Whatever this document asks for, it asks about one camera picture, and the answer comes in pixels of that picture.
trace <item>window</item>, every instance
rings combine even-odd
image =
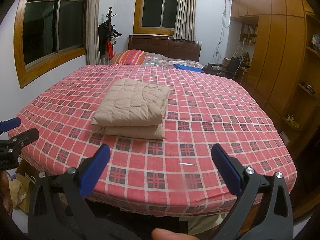
[[[178,0],[136,0],[133,33],[173,35]]]
[[[20,0],[14,53],[21,88],[85,54],[85,0]]]

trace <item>orange pillow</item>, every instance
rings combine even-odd
[[[115,64],[121,65],[141,65],[146,58],[146,53],[142,50],[130,49],[119,54]]]

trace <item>silver bolt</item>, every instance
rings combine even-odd
[[[67,170],[68,174],[75,174],[76,173],[76,168],[71,167]]]
[[[252,175],[252,174],[254,174],[254,169],[251,168],[251,167],[248,167],[248,168],[245,169],[245,172],[250,174],[250,175]]]
[[[283,178],[283,175],[281,172],[276,172],[276,176],[278,179],[282,179]]]
[[[44,171],[41,171],[40,173],[39,173],[39,178],[44,178],[45,177],[45,172]]]

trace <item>folded beige quilt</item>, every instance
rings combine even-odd
[[[95,131],[107,135],[164,139],[163,116],[170,88],[133,79],[119,79],[93,115]]]

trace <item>brown wooden headboard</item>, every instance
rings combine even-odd
[[[128,49],[199,62],[201,45],[193,41],[174,41],[168,36],[130,35]]]

